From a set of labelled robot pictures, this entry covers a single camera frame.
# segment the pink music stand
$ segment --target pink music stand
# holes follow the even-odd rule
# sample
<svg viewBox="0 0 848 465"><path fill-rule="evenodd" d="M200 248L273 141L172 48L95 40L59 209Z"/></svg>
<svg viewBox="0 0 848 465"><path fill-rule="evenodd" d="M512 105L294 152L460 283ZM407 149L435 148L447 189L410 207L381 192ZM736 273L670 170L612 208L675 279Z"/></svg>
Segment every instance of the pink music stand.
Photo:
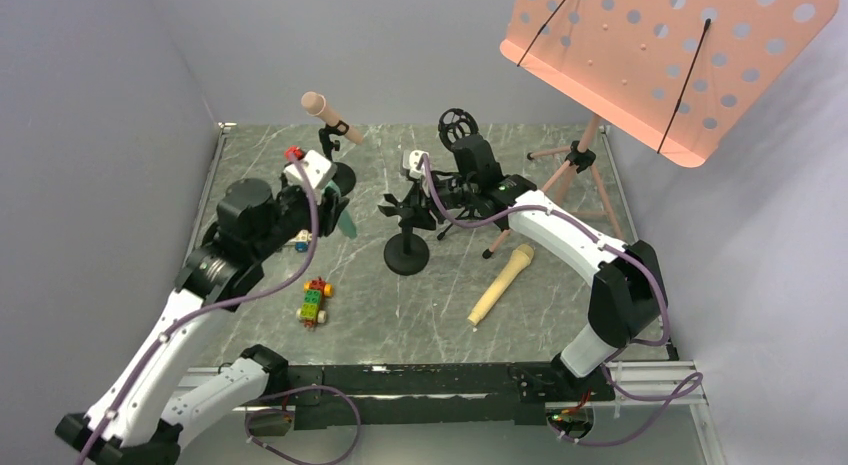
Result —
<svg viewBox="0 0 848 465"><path fill-rule="evenodd" d="M561 1L515 0L501 53L518 63ZM838 3L566 0L521 67L654 150L674 116L660 154L697 167L833 18ZM675 114L707 18L712 23Z"/></svg>

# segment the round black base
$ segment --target round black base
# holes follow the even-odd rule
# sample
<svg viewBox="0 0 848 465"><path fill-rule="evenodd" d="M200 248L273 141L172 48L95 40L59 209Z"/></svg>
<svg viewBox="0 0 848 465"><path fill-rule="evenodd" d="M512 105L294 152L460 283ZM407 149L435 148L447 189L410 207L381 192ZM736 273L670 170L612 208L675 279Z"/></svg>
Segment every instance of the round black base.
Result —
<svg viewBox="0 0 848 465"><path fill-rule="evenodd" d="M430 261L430 249L427 242L418 235L410 237L410 253L403 253L403 234L390 238L383 248L383 260L389 270L398 275L409 276L424 270Z"/></svg>
<svg viewBox="0 0 848 465"><path fill-rule="evenodd" d="M336 164L336 174L333 175L333 181L339 186L339 190L341 190L344 197L353 191L353 187L356 185L356 173L344 163L334 163Z"/></svg>

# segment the marble tabletop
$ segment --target marble tabletop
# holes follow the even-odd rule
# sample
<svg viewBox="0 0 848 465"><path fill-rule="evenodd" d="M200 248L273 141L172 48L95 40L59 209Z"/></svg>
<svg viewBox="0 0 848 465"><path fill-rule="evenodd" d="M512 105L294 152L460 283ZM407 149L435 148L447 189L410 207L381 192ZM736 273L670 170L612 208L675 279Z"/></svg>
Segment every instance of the marble tabletop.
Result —
<svg viewBox="0 0 848 465"><path fill-rule="evenodd" d="M341 233L321 238L314 261L295 285L275 295L244 304L221 334L204 350L196 365L232 361L245 348L262 343L294 364L456 363L550 360L586 324L589 287L580 276L540 246L533 263L522 272L489 315L474 331L466 320L471 308L506 263L511 251L526 238L513 234L485 260L481 253L498 235L494 227L452 229L436 241L437 232L417 231L430 247L430 262L410 277L392 273L383 262L383 246L398 233L396 218L377 210L382 196L402 198L410 183L398 172L404 150L426 150L434 168L455 170L452 156L442 147L434 125L361 126L363 144L343 141L336 160L357 173L348 207L358 228L355 239ZM279 187L292 145L320 149L317 125L235 126L228 135L214 174L202 226L214 220L215 204L227 185L256 177ZM526 159L528 152L562 146L577 140L581 126L481 125L505 174L520 173L541 186L562 157ZM610 157L600 139L592 149L624 229L632 233L616 183ZM578 175L565 201L569 211L602 210L590 173ZM596 229L612 234L604 218L587 219ZM285 280L301 265L305 254L287 247L264 264L265 279L257 290ZM326 302L327 323L306 330L295 318L303 301L302 282L321 276L335 287ZM643 333L660 334L658 322ZM664 348L631 346L622 359L667 359Z"/></svg>

